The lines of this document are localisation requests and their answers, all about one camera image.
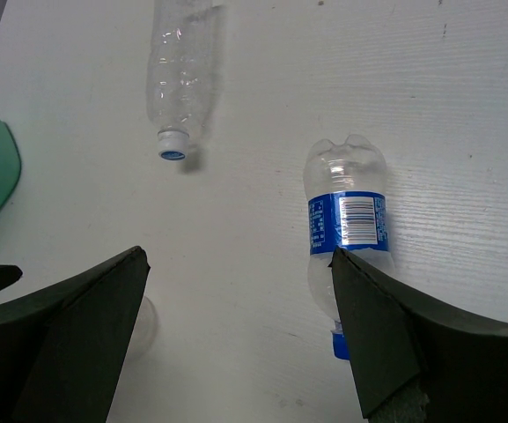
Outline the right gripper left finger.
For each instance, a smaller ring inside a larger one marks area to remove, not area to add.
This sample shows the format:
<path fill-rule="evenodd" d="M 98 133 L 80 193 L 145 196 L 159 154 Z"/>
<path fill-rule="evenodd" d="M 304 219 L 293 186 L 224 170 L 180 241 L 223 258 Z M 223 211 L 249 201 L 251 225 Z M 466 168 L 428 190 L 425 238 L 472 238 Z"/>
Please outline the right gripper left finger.
<path fill-rule="evenodd" d="M 0 304 L 0 422 L 104 422 L 150 267 L 128 249 Z"/>

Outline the clear bottle without label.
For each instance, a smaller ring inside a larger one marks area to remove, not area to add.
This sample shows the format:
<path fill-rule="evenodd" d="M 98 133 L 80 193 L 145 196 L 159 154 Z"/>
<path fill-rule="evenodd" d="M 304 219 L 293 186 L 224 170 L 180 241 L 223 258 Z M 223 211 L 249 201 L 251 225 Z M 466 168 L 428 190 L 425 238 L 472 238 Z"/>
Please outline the clear bottle without label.
<path fill-rule="evenodd" d="M 163 160 L 184 160 L 208 129 L 216 101 L 220 13 L 211 1 L 154 3 L 146 110 Z"/>

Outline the yellow cap small bottle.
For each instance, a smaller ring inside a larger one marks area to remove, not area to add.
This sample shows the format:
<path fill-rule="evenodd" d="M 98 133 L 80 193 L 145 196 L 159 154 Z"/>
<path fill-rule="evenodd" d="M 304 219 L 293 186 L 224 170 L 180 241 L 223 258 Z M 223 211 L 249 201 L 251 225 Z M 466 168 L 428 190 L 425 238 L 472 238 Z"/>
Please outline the yellow cap small bottle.
<path fill-rule="evenodd" d="M 152 301 L 144 296 L 127 349 L 126 359 L 136 360 L 152 347 L 158 334 L 158 314 Z"/>

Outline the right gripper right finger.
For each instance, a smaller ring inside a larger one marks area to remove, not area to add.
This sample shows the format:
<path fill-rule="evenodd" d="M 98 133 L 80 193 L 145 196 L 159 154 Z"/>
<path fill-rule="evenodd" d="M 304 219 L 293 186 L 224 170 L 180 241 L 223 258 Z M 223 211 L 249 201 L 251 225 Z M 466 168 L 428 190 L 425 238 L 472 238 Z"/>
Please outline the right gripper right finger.
<path fill-rule="evenodd" d="M 330 269 L 365 419 L 508 422 L 508 323 L 420 292 L 345 249 Z"/>

